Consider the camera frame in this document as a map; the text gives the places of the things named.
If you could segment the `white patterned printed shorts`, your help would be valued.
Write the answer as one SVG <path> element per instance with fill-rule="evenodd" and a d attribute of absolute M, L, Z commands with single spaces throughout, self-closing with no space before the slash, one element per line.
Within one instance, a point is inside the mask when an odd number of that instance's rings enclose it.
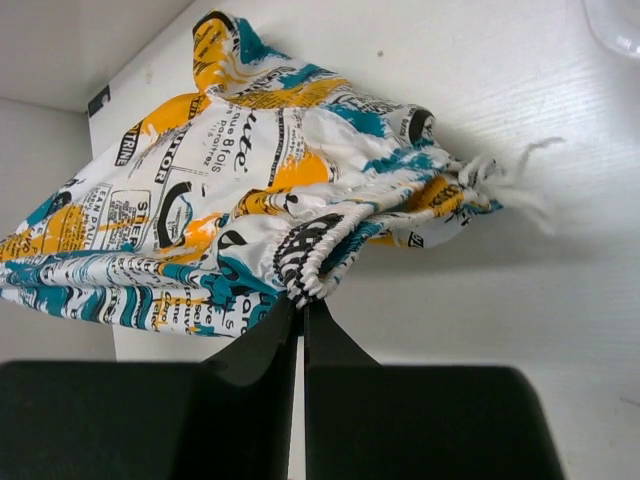
<path fill-rule="evenodd" d="M 147 115 L 1 244 L 5 300 L 62 318 L 237 337 L 280 295 L 331 294 L 369 241 L 429 248 L 516 208 L 527 163 L 459 160 L 431 112 L 371 95 L 213 10 L 196 91 Z"/>

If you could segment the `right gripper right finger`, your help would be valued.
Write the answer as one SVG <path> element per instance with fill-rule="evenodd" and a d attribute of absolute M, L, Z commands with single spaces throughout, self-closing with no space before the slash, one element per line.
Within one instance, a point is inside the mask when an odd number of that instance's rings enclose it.
<path fill-rule="evenodd" d="M 309 479 L 562 479 L 542 405 L 509 366 L 384 365 L 303 310 Z"/>

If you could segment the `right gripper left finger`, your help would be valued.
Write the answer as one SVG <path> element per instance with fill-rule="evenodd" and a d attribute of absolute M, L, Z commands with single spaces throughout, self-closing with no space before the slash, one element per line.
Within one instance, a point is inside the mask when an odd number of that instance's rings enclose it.
<path fill-rule="evenodd" d="M 5 479 L 284 479 L 297 334 L 280 298 L 206 360 L 1 367 Z"/>

